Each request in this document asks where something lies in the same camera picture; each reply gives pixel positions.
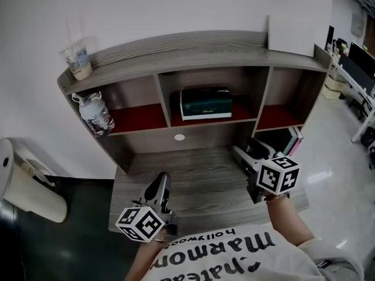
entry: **forearm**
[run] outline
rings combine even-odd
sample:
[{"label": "forearm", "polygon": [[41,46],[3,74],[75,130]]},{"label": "forearm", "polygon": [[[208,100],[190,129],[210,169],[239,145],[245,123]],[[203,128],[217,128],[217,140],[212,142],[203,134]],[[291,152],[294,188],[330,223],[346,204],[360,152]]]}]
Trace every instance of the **forearm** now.
[{"label": "forearm", "polygon": [[149,244],[142,244],[124,281],[140,281],[146,275],[155,257],[161,249],[149,249]]},{"label": "forearm", "polygon": [[[166,231],[161,229],[154,239],[164,240]],[[155,257],[164,248],[165,243],[159,241],[151,241],[147,244],[142,244],[135,256],[133,264],[125,277],[124,281],[140,281],[146,275],[147,270],[152,265]]]},{"label": "forearm", "polygon": [[267,207],[272,226],[291,244],[298,246],[314,238],[285,195],[271,201]]}]

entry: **dark floor mat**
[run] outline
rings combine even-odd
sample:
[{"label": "dark floor mat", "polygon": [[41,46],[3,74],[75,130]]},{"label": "dark floor mat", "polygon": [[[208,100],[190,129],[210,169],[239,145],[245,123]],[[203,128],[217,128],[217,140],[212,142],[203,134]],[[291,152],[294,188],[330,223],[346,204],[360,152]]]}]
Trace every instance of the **dark floor mat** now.
[{"label": "dark floor mat", "polygon": [[113,181],[53,181],[68,204],[64,223],[15,211],[26,280],[123,280],[138,244],[108,230]]}]

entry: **white floor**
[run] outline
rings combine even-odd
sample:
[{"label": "white floor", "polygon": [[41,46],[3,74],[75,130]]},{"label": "white floor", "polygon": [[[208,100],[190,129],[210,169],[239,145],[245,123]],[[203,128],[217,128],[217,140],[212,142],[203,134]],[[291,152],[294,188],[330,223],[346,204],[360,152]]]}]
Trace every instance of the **white floor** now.
[{"label": "white floor", "polygon": [[366,148],[350,140],[359,126],[346,101],[320,95],[294,158],[310,203],[301,217],[315,236],[363,262],[375,246],[375,171]]}]

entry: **wooden shelf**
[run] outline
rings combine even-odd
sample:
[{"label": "wooden shelf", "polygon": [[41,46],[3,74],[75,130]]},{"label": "wooden shelf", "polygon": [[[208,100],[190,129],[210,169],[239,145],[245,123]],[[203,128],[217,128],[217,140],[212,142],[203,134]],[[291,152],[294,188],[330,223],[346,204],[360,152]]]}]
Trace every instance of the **wooden shelf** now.
[{"label": "wooden shelf", "polygon": [[220,124],[224,122],[236,123],[236,122],[249,122],[256,121],[257,116],[253,114],[248,106],[248,96],[232,96],[233,107],[231,118],[221,119],[197,119],[191,121],[183,121],[180,111],[179,101],[172,101],[171,104],[171,116],[172,116],[172,127],[180,126],[194,126],[194,125],[207,125],[207,124]]},{"label": "wooden shelf", "polygon": [[161,104],[116,109],[110,114],[115,128],[109,135],[167,127]]},{"label": "wooden shelf", "polygon": [[302,126],[303,124],[288,105],[266,105],[262,110],[257,131]]},{"label": "wooden shelf", "polygon": [[308,57],[268,50],[266,41],[266,33],[226,30],[152,37],[95,53],[90,56],[94,69],[90,76],[77,81],[67,69],[58,82],[63,92],[70,95],[127,79],[194,68],[273,66],[321,72],[330,69],[329,55],[322,56],[325,52],[317,47],[315,57]]}]

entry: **cardboard box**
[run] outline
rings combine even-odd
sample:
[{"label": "cardboard box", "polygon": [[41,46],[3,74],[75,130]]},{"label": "cardboard box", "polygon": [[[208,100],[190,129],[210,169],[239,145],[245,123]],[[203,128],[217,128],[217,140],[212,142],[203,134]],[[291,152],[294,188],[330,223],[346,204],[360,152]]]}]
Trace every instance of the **cardboard box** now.
[{"label": "cardboard box", "polygon": [[345,82],[335,80],[329,76],[327,76],[326,79],[326,86],[331,90],[331,91],[343,91],[345,87]]},{"label": "cardboard box", "polygon": [[340,91],[332,91],[330,90],[327,85],[323,86],[322,94],[326,99],[333,99],[337,100],[340,97],[341,92]]},{"label": "cardboard box", "polygon": [[345,78],[337,70],[332,70],[329,75],[335,80],[346,82]]}]

